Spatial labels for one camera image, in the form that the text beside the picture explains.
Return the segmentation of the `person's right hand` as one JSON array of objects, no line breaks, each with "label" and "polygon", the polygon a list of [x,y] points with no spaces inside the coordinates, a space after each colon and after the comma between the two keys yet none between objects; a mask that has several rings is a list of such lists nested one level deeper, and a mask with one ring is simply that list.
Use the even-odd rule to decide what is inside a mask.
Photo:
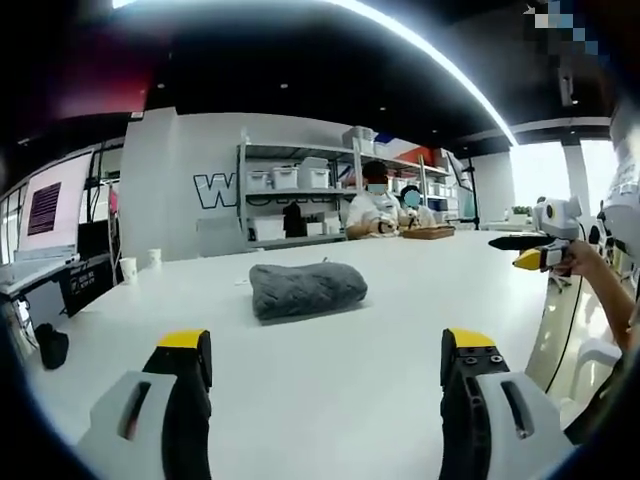
[{"label": "person's right hand", "polygon": [[604,260],[592,245],[582,240],[575,240],[567,248],[560,268],[591,279],[604,265]]}]

